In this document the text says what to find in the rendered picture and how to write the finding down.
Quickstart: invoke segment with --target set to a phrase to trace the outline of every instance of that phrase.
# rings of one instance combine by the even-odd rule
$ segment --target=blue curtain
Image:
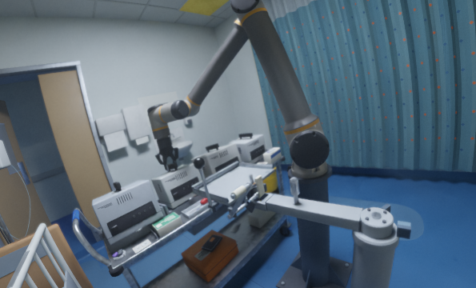
[[[266,7],[330,141],[329,164],[476,171],[476,0],[302,5]],[[273,144],[290,162],[284,120],[255,59]]]

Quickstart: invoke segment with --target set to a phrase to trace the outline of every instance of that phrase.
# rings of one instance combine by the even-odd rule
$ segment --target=blue floor
[[[286,176],[283,180],[284,187],[289,189]],[[395,217],[412,221],[417,238],[400,241],[390,287],[476,287],[476,184],[333,175],[329,192],[330,201],[336,203],[392,204]],[[295,219],[291,220],[291,236],[275,234],[226,288],[275,287],[299,251],[298,228]],[[94,287],[128,286],[123,276],[112,278],[104,265],[86,255],[71,233],[70,217],[58,224]],[[199,234],[184,235],[179,241],[182,246],[189,245],[203,232]],[[94,246],[104,254],[103,244]],[[160,257],[162,263],[165,263],[163,255],[174,255],[170,256],[170,262],[180,259],[175,245],[165,248]],[[351,232],[331,227],[330,248],[332,257],[351,262]],[[133,268],[135,276],[142,279],[140,282],[168,268],[158,265],[157,258],[153,254]]]

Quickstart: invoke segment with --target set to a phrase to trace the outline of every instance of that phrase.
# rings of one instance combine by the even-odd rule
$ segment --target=ceiling
[[[111,18],[216,27],[235,17],[226,2],[212,15],[181,11],[187,0],[0,0],[0,17]]]

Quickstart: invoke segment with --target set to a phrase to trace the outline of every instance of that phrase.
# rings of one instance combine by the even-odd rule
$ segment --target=door frame
[[[76,70],[76,72],[78,73],[79,86],[81,87],[83,102],[85,104],[85,112],[90,122],[92,136],[94,137],[95,145],[97,147],[97,151],[101,159],[101,164],[104,169],[104,173],[106,174],[106,179],[108,180],[108,183],[110,184],[110,188],[114,190],[113,179],[110,174],[110,168],[108,167],[108,162],[106,161],[106,156],[104,155],[104,150],[102,149],[101,141],[99,140],[97,128],[95,126],[95,120],[94,120],[94,117],[92,116],[92,111],[90,110],[90,102],[88,101],[88,95],[86,92],[85,80],[83,79],[80,61],[0,69],[0,78],[7,77],[7,76],[15,76],[19,74],[27,74],[30,72],[40,73],[40,74],[44,74],[47,72],[53,73],[53,72],[58,72],[58,70],[65,70],[65,69]]]

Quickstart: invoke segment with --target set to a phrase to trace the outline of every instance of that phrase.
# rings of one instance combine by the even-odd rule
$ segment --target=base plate
[[[303,280],[302,276],[302,270],[300,270],[298,267],[300,267],[299,263],[297,261],[300,259],[300,253],[296,256],[294,259],[293,263],[287,271],[284,273],[284,276],[280,279],[280,281],[277,283],[277,288],[303,288],[307,287],[306,282]],[[339,260],[336,258],[330,257],[330,268],[334,272],[334,274],[337,276],[337,278],[341,281],[341,283],[344,286],[340,286],[338,284],[333,284],[333,283],[328,283],[324,286],[320,287],[310,287],[310,288],[343,288],[348,285],[348,280],[350,279],[351,275],[351,268],[353,267],[353,264]]]

